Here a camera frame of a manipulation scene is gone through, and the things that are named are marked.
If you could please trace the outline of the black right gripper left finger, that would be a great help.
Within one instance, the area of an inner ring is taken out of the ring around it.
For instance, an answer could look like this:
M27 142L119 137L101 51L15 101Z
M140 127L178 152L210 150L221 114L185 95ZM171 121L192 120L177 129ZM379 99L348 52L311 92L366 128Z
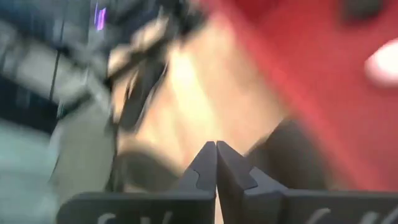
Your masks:
M60 207L57 224L214 224L216 171L208 141L170 190L78 194Z

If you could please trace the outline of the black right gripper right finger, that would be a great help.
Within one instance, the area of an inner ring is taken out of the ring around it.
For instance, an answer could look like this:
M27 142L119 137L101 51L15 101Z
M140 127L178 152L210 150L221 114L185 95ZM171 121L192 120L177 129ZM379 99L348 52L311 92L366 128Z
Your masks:
M398 224L398 194L289 189L216 143L224 224Z

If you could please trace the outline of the pink slide sandal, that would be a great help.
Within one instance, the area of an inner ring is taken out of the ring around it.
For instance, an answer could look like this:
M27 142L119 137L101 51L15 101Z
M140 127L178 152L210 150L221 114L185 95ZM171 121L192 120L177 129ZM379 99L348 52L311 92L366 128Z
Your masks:
M398 88L398 38L378 48L364 63L366 76L384 88Z

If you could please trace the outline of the red plastic bin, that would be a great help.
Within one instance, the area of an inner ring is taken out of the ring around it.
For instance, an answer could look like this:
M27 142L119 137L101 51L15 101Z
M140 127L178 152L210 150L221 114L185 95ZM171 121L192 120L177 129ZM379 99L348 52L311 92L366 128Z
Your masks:
M366 59L398 37L398 0L353 25L341 18L341 0L202 3L228 18L347 187L398 190L398 88L379 87L364 72Z

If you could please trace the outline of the computer monitor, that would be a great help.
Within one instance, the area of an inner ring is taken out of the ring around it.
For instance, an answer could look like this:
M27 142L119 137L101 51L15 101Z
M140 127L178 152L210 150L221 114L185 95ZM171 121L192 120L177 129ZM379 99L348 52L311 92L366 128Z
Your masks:
M107 7L103 1L96 0L94 6L93 25L96 31L104 29Z

